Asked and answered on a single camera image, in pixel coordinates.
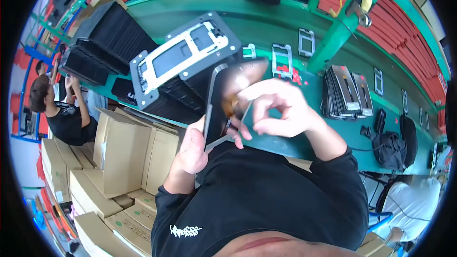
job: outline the man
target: man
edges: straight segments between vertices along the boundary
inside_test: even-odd
[[[308,137],[312,173],[273,153],[225,142],[203,152],[204,119],[189,125],[155,197],[153,256],[360,256],[368,198],[346,142],[279,79],[238,94],[254,100],[253,130]],[[281,119],[268,116],[277,108]],[[246,126],[240,128],[252,139]],[[201,184],[194,189],[194,174]]]
[[[53,86],[53,91],[54,91],[54,99],[56,101],[60,101],[60,78],[61,75],[57,72],[57,68],[59,66],[60,61],[55,60],[54,61],[54,66],[50,72],[46,72],[48,70],[48,65],[45,64],[42,60],[37,62],[37,65],[35,66],[35,71],[37,72],[38,76],[45,75],[49,77],[50,79],[50,84]]]
[[[30,89],[30,109],[44,112],[49,128],[54,136],[69,145],[80,146],[95,139],[100,112],[95,107],[106,108],[106,97],[89,91],[84,100],[79,80],[76,77],[65,78],[67,103],[54,101],[55,94],[47,76],[39,76]],[[79,107],[71,95],[73,89]]]
[[[429,225],[438,206],[441,183],[436,178],[423,180],[420,186],[394,183],[387,192],[383,212],[393,213],[393,218],[374,230],[392,242],[416,239]]]

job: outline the green workbench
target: green workbench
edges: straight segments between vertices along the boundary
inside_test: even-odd
[[[303,94],[309,105],[320,113],[322,98],[322,77],[306,72],[308,60],[298,56],[298,28],[313,30],[316,35],[316,45],[320,43],[329,29],[331,22],[311,14],[307,6],[294,0],[282,0],[278,6],[269,6],[258,1],[248,0],[137,0],[129,3],[128,12],[138,24],[158,43],[164,43],[164,36],[194,19],[195,17],[215,10],[237,35],[243,44],[255,44],[258,56],[268,56],[271,59],[271,44],[289,44],[293,49],[294,67],[299,70],[303,82]],[[430,108],[425,97],[408,75],[396,64],[374,47],[366,39],[357,36],[351,37],[343,48],[328,62],[328,64],[345,65],[350,71],[366,76],[370,88],[374,87],[373,68],[376,66],[383,71],[384,97],[381,98],[372,92],[374,111],[383,108],[387,113],[384,130],[399,133],[400,112],[402,109],[401,89],[408,91],[409,116],[416,121],[419,150],[415,163],[404,174],[429,174],[427,169],[429,151],[433,147],[437,136],[436,114],[430,114],[430,130],[426,131],[418,125],[419,106],[424,114]],[[110,75],[104,87],[89,87],[94,91],[117,100],[111,94],[111,88],[116,77],[130,79],[130,76]],[[268,72],[265,78],[271,77]],[[272,116],[279,116],[272,111]],[[251,115],[246,118],[246,125],[252,126]],[[374,117],[360,119],[355,122],[345,122],[328,119],[332,126],[348,143],[349,146],[360,149],[371,149],[368,138],[359,134],[360,127],[373,126]],[[251,141],[244,141],[247,146],[265,151],[271,151],[284,156],[299,159],[311,159],[310,144],[304,135],[294,138],[258,136],[253,134]],[[391,173],[383,169],[375,160],[373,152],[354,151],[361,171]]]

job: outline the stacked cardboard boxes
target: stacked cardboard boxes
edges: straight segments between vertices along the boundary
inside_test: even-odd
[[[397,257],[397,252],[394,252],[385,244],[385,241],[373,232],[365,236],[356,252],[367,257]]]
[[[155,196],[177,151],[177,131],[100,109],[94,143],[43,139],[46,179],[56,200],[72,201],[76,229],[92,256],[150,256]]]

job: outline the phone screen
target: phone screen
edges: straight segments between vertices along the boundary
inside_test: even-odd
[[[237,94],[259,82],[268,64],[268,58],[261,57],[214,69],[205,117],[205,150],[229,140],[238,131],[250,101],[239,99]]]

